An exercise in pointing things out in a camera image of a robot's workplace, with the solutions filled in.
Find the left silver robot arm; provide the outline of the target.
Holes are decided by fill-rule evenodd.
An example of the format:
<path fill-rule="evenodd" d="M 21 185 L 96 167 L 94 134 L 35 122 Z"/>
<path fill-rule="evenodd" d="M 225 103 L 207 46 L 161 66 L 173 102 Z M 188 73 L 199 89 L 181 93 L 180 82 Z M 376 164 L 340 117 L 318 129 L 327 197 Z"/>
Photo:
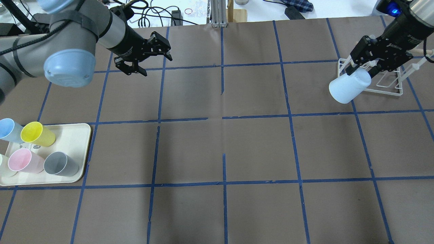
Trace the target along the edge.
<path fill-rule="evenodd" d="M 53 84 L 83 87 L 93 80 L 96 45 L 115 54 L 115 66 L 126 75 L 147 76 L 139 63 L 164 56 L 172 61 L 169 41 L 157 32 L 143 38 L 127 21 L 132 4 L 111 9 L 97 0 L 39 0 L 50 16 L 49 33 L 1 37 L 1 85 L 6 96 L 25 78 L 45 76 Z"/>

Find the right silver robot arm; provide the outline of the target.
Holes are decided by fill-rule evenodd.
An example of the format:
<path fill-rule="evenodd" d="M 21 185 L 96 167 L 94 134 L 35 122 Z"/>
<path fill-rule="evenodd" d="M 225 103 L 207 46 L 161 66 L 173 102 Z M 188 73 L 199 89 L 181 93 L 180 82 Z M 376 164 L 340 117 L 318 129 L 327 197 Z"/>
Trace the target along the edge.
<path fill-rule="evenodd" d="M 434 2 L 432 0 L 379 0 L 375 10 L 394 17 L 381 36 L 361 37 L 350 56 L 352 65 L 346 74 L 353 74 L 366 62 L 377 60 L 369 75 L 394 71 L 413 58 L 410 50 L 426 40 L 434 30 Z"/>

